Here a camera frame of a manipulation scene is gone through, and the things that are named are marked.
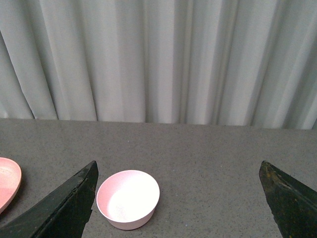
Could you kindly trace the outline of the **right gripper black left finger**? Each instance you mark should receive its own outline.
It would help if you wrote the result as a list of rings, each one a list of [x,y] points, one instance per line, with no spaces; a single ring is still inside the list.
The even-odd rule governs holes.
[[[99,171],[92,161],[31,209],[0,229],[2,238],[80,238],[95,200]]]

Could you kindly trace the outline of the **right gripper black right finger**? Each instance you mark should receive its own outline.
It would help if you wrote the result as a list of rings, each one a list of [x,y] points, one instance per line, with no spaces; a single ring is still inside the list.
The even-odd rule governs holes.
[[[262,161],[259,178],[266,201],[284,238],[317,236],[317,192]]]

